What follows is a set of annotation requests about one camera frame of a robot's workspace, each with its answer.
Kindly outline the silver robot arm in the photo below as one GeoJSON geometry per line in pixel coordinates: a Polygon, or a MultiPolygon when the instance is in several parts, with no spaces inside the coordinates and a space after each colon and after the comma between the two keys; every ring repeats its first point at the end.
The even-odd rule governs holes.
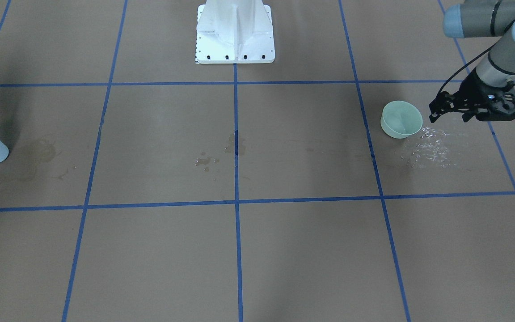
{"type": "Polygon", "coordinates": [[[446,9],[442,26],[449,38],[497,41],[475,58],[477,66],[455,93],[438,90],[430,121],[447,113],[462,114],[464,122],[515,120],[515,0],[466,0],[446,9]]]}

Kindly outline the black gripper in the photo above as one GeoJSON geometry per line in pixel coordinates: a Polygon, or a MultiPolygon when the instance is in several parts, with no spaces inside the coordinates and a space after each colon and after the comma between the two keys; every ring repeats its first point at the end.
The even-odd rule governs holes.
{"type": "Polygon", "coordinates": [[[480,105],[488,94],[515,92],[515,82],[505,80],[503,87],[486,85],[475,71],[470,73],[454,94],[438,92],[429,104],[429,121],[435,123],[447,113],[460,113],[462,120],[468,122],[475,118],[480,105]]]}

